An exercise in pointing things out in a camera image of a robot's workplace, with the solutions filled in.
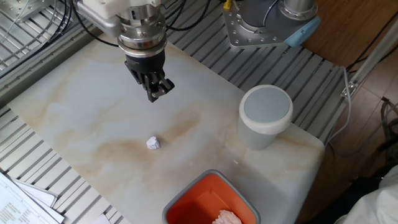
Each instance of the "metal bracket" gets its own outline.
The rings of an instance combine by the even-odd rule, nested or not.
[[[355,91],[356,91],[356,89],[358,88],[358,84],[355,84],[355,83],[353,83],[353,82],[349,82],[348,83],[348,90],[349,90],[349,93],[350,93],[350,95],[352,96],[354,93],[355,93]],[[344,90],[343,90],[343,92],[340,94],[340,96],[342,96],[342,97],[344,97],[344,98],[348,98],[348,95],[347,95],[347,88],[344,88]]]
[[[265,27],[252,27],[246,24],[239,11],[242,4],[232,0],[231,9],[223,9],[225,26],[232,47],[248,49],[285,45],[284,40],[275,37]]]
[[[22,12],[28,0],[0,0],[0,11],[16,22],[24,22],[42,9],[53,3],[53,0],[29,0],[24,12]]]

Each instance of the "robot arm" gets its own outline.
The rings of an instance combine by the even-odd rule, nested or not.
[[[118,38],[127,68],[151,102],[174,87],[163,71],[167,39],[160,0],[78,0],[77,8],[104,33]]]

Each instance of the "white cable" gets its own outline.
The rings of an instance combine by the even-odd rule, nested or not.
[[[4,34],[4,36],[1,38],[0,43],[3,42],[4,39],[6,39],[8,33],[10,32],[11,28],[13,27],[13,25],[18,21],[19,17],[22,15],[22,13],[24,13],[24,11],[25,11],[26,6],[27,6],[28,3],[29,3],[29,0],[26,1],[25,6],[24,6],[24,8],[22,9],[21,13],[19,13],[17,19],[15,19],[14,22],[12,22],[12,24],[11,24],[10,28],[8,28],[6,34]]]
[[[352,109],[352,104],[351,104],[351,93],[349,92],[349,86],[348,86],[348,74],[347,74],[347,70],[345,67],[342,67],[343,71],[344,71],[344,82],[346,84],[346,92],[347,92],[347,99],[348,99],[348,116],[347,116],[347,121],[344,124],[344,126],[342,128],[340,128],[335,134],[333,134],[332,136],[330,136],[328,138],[328,140],[326,141],[326,146],[328,145],[328,143],[334,138],[336,137],[340,132],[342,132],[345,128],[347,128],[349,120],[351,119],[351,109]]]

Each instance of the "paper sheet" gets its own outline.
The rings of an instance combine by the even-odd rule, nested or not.
[[[15,183],[0,173],[0,221],[6,224],[58,224]]]
[[[20,180],[12,180],[19,188],[21,188],[25,193],[29,193],[33,196],[33,200],[37,199],[46,204],[48,207],[53,207],[55,201],[57,200],[57,195],[50,193],[48,190],[38,188],[34,185],[27,184]]]

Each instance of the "white tissue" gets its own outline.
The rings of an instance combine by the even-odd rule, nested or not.
[[[159,141],[155,136],[150,137],[150,139],[147,141],[147,147],[148,149],[158,149],[160,148]]]

